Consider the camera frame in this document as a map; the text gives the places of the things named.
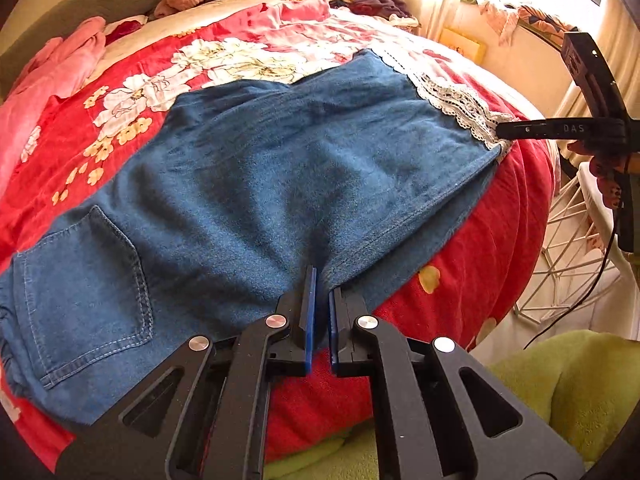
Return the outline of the right hand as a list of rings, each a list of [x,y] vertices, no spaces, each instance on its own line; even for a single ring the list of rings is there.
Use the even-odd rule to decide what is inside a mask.
[[[615,182],[613,174],[615,171],[623,174],[628,171],[630,174],[639,173],[640,154],[634,152],[628,157],[612,157],[589,151],[580,141],[570,142],[568,149],[575,154],[590,156],[589,171],[596,177],[598,189],[602,194],[603,203],[612,210],[617,210],[623,201],[622,188]]]

